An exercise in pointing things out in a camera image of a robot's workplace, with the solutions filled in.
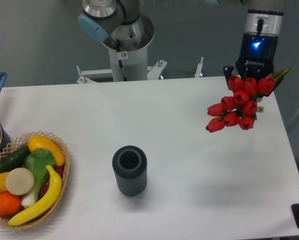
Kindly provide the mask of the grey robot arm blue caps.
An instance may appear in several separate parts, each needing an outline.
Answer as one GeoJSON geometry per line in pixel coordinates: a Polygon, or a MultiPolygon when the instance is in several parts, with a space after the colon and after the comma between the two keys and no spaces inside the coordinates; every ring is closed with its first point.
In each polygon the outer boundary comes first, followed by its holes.
{"type": "MultiPolygon", "coordinates": [[[[239,0],[248,7],[238,60],[223,68],[228,80],[234,70],[259,80],[273,73],[283,21],[284,0],[239,0]]],[[[151,20],[140,13],[138,0],[84,0],[77,18],[80,28],[108,50],[115,82],[158,80],[167,65],[148,66],[148,45],[154,37],[151,20]]]]}

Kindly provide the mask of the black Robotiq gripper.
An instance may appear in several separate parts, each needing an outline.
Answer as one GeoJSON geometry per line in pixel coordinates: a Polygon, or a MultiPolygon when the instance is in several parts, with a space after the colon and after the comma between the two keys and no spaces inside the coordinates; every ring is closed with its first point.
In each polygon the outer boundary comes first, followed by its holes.
{"type": "Polygon", "coordinates": [[[252,77],[256,80],[269,76],[274,70],[278,40],[277,35],[257,35],[245,32],[235,65],[223,67],[226,82],[230,80],[235,69],[240,76],[252,77]]]}

